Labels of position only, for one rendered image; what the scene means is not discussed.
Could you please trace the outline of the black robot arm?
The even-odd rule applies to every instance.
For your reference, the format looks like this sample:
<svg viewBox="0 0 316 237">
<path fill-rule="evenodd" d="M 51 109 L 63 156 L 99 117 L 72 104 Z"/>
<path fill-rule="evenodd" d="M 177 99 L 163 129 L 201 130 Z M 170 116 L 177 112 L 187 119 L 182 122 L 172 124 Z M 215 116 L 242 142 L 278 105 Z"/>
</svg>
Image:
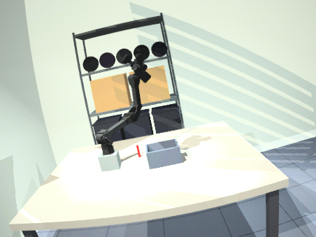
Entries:
<svg viewBox="0 0 316 237">
<path fill-rule="evenodd" d="M 144 61 L 145 57 L 138 53 L 135 56 L 135 62 L 141 63 Z M 139 83 L 140 79 L 145 83 L 150 78 L 151 75 L 149 75 L 146 71 L 143 71 L 141 66 L 139 64 L 134 65 L 132 68 L 134 70 L 134 74 L 129 75 L 128 81 L 129 85 L 131 86 L 131 92 L 133 97 L 133 107 L 128 111 L 128 113 L 123 117 L 123 120 L 112 126 L 108 129 L 102 129 L 101 131 L 97 132 L 96 135 L 96 141 L 99 142 L 101 145 L 103 155 L 111 155 L 114 153 L 114 147 L 113 147 L 113 140 L 111 139 L 111 136 L 124 128 L 126 125 L 131 124 L 138 120 L 138 117 L 141 113 L 141 98 L 140 98 L 140 92 L 139 92 Z"/>
</svg>

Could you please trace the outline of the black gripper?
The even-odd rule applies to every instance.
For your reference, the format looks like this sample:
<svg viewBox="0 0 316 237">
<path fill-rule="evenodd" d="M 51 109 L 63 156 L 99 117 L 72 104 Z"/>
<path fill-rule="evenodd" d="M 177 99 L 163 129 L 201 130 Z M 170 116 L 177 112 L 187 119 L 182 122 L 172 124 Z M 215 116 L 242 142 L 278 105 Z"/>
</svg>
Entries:
<svg viewBox="0 0 316 237">
<path fill-rule="evenodd" d="M 130 55 L 128 55 L 128 54 L 126 54 L 126 55 L 124 55 L 124 57 L 122 58 L 122 63 L 124 63 L 124 64 L 131 64 L 131 66 L 130 67 L 134 67 L 134 65 L 136 65 L 136 64 L 139 64 L 140 65 L 140 63 L 138 63 L 138 62 L 132 62 L 131 60 L 131 56 Z M 142 68 L 142 70 L 143 71 L 145 71 L 147 68 L 148 68 L 148 66 L 146 65 L 146 64 L 144 64 L 143 62 L 141 63 L 142 65 L 140 65 L 141 66 L 141 68 Z M 132 69 L 131 68 L 131 69 Z M 132 69 L 133 70 L 133 69 Z"/>
</svg>

